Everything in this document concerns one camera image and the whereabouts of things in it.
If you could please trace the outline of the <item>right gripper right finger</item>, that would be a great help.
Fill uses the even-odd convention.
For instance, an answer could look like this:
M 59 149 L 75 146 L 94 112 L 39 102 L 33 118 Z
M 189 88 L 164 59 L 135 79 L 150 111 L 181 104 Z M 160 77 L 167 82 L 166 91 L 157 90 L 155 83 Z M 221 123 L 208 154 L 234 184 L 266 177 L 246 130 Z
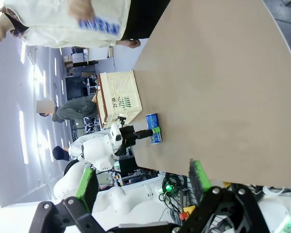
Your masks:
M 191 159 L 188 177 L 197 206 L 181 227 L 183 233 L 208 233 L 216 216 L 225 216 L 235 233 L 268 233 L 269 228 L 252 191 L 213 186 L 200 161 Z

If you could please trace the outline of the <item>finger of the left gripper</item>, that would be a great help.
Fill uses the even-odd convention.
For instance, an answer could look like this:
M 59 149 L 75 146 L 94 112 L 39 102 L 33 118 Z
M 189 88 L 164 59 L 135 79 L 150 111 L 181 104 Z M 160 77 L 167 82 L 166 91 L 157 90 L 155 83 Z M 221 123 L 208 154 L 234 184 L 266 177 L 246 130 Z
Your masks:
M 137 139 L 144 139 L 147 137 L 151 137 L 155 133 L 160 133 L 160 132 L 161 132 L 160 127 L 156 127 L 153 129 L 137 131 L 137 132 L 135 132 L 135 135 L 136 135 Z

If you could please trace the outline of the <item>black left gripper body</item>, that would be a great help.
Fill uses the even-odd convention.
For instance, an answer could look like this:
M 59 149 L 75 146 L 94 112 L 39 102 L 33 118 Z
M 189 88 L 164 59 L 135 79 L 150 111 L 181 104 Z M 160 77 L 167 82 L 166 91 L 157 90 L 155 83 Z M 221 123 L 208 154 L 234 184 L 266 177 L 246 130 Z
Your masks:
M 134 146 L 135 143 L 135 130 L 133 126 L 125 126 L 120 128 L 120 132 L 122 135 L 122 139 L 123 139 L 123 144 L 125 146 Z

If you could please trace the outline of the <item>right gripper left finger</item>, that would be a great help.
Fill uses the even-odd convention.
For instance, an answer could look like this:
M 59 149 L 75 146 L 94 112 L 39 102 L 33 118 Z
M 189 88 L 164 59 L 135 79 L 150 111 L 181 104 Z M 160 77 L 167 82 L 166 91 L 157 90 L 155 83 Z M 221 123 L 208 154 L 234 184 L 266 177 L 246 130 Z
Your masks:
M 81 233 L 103 233 L 104 229 L 92 216 L 98 194 L 96 171 L 86 168 L 76 195 L 58 204 L 43 201 L 38 204 L 30 225 L 30 233 L 63 233 L 76 226 Z

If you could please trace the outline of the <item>person's right hand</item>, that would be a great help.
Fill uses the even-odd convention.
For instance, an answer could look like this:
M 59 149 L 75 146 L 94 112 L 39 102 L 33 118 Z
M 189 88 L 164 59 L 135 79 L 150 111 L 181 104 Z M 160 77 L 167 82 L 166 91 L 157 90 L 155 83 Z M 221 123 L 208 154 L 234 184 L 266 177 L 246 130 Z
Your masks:
M 120 40 L 116 42 L 116 45 L 125 46 L 131 49 L 137 48 L 141 45 L 139 39 L 127 39 L 127 40 Z

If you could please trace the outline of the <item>person's left hand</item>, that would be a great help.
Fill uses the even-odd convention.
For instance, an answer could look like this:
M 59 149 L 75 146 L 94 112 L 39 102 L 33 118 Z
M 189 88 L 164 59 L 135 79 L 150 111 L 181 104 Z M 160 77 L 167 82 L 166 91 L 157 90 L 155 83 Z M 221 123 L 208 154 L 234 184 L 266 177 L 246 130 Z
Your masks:
M 94 8 L 90 0 L 69 0 L 68 13 L 78 21 L 94 18 Z

